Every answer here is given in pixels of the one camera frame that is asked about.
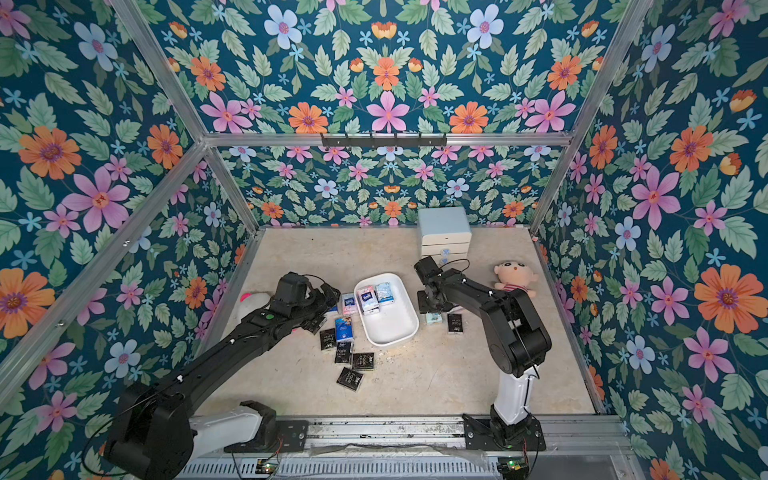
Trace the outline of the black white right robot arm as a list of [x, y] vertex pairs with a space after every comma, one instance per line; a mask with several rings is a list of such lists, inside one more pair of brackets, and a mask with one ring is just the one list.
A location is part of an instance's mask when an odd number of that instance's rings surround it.
[[539, 366], [552, 348], [551, 337], [529, 295], [482, 285], [462, 271], [437, 265], [430, 257], [414, 265], [423, 285], [417, 294], [422, 313], [461, 307], [481, 320], [489, 353], [499, 369], [499, 387], [487, 420], [462, 416], [468, 446], [484, 441], [501, 450], [546, 449], [540, 421], [530, 409]]

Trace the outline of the white blue Tempo tissue pack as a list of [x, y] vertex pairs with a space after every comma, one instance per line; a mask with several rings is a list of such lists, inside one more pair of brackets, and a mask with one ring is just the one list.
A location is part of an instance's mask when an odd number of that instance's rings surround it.
[[361, 312], [364, 315], [375, 314], [380, 311], [380, 303], [374, 286], [363, 286], [356, 291]]

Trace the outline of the light blue cartoon tissue pack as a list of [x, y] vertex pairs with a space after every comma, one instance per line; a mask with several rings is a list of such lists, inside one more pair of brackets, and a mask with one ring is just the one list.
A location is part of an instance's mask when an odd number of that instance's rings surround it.
[[394, 298], [393, 289], [390, 282], [381, 282], [375, 286], [377, 300], [380, 304], [392, 303]]

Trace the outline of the blue floral tissue pack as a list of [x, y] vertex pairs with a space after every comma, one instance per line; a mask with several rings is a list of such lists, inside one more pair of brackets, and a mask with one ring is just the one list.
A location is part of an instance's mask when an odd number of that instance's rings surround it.
[[348, 316], [337, 318], [334, 322], [334, 331], [337, 343], [352, 342], [354, 340], [352, 318]]

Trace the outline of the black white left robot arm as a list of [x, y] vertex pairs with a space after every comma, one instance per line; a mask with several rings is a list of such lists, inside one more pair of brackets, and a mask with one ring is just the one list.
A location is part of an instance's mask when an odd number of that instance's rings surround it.
[[208, 417], [196, 412], [250, 361], [295, 329], [323, 320], [340, 296], [328, 283], [315, 288], [306, 275], [283, 275], [265, 305], [240, 308], [235, 328], [193, 362], [151, 385], [124, 390], [107, 434], [105, 460], [139, 479], [173, 479], [201, 455], [259, 436], [273, 438], [273, 414], [259, 403]]

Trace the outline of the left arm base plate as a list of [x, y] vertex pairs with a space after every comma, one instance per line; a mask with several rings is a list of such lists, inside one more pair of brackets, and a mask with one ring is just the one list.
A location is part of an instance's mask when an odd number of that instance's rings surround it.
[[254, 439], [224, 448], [226, 453], [296, 453], [305, 449], [309, 422], [305, 420], [270, 420], [260, 427]]

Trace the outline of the white plastic storage box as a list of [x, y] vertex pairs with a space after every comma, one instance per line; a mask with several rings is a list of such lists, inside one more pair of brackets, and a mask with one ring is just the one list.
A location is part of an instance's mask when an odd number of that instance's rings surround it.
[[[361, 312], [356, 291], [363, 286], [376, 286], [381, 282], [390, 282], [395, 300], [389, 304], [380, 304], [380, 311], [364, 315]], [[377, 348], [390, 348], [411, 340], [419, 330], [419, 317], [409, 297], [402, 279], [395, 273], [381, 273], [360, 280], [354, 287], [364, 333], [370, 344]]]

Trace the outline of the teal cartoon tissue pack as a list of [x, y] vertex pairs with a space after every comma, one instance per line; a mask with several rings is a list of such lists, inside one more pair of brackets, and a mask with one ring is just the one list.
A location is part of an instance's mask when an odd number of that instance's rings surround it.
[[434, 325], [443, 322], [443, 316], [441, 313], [428, 312], [425, 314], [425, 322], [427, 325]]

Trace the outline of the pink floral Tempo tissue pack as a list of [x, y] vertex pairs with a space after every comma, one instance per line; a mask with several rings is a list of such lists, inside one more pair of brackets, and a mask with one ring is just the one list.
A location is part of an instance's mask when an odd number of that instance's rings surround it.
[[341, 296], [341, 311], [344, 316], [351, 316], [358, 312], [357, 300], [353, 293], [344, 293]]

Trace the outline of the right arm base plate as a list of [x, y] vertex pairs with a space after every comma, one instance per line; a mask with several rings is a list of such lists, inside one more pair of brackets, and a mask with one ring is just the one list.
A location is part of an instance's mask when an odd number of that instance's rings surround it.
[[462, 424], [467, 450], [541, 452], [547, 448], [541, 423], [533, 414], [514, 425], [505, 424], [497, 416], [463, 414]]

